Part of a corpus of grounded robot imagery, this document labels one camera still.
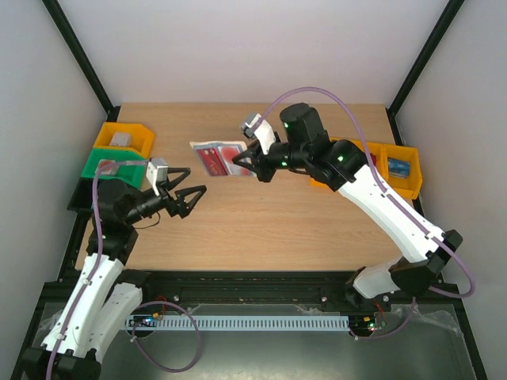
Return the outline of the white card holder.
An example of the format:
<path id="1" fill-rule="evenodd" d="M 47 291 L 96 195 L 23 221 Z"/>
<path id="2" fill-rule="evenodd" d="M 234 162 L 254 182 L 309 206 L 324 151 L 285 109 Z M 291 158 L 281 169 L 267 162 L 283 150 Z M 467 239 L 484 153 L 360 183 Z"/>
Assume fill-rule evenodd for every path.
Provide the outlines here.
<path id="1" fill-rule="evenodd" d="M 219 156 L 228 172 L 228 176 L 236 177 L 232 174 L 232 158 L 246 149 L 243 141 L 208 141 L 208 142 L 190 142 L 193 152 L 195 146 L 213 146 L 218 150 Z"/>

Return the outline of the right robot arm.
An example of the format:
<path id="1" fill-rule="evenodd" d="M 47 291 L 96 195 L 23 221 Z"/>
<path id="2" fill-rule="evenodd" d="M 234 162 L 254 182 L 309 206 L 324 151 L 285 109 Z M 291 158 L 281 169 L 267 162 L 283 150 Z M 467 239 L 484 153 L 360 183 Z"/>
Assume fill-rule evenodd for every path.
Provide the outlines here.
<path id="1" fill-rule="evenodd" d="M 356 144 L 331 140 L 315 108 L 291 105 L 280 113 L 280 121 L 286 142 L 261 115 L 249 116 L 241 129 L 254 141 L 233 162 L 265 183 L 279 169 L 304 171 L 356 204 L 401 251 L 396 260 L 358 269 L 345 291 L 347 304 L 362 310 L 374 297 L 388 292 L 420 297 L 433 291 L 433 282 L 462 244 L 462 236 L 456 230 L 443 231 L 418 214 L 369 166 L 367 155 Z"/>

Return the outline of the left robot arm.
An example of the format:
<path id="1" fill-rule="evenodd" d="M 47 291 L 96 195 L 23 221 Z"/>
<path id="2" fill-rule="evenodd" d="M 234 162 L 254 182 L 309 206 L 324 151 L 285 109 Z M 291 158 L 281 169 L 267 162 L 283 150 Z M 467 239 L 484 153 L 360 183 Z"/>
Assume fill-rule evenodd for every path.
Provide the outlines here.
<path id="1" fill-rule="evenodd" d="M 92 184 L 93 232 L 82 271 L 58 321 L 38 348 L 27 348 L 22 368 L 29 379 L 98 379 L 105 354 L 127 318 L 147 301 L 149 273 L 125 265 L 138 238 L 135 224 L 162 210 L 187 217 L 207 191 L 177 189 L 191 171 L 162 159 L 145 161 L 145 191 L 121 179 Z"/>

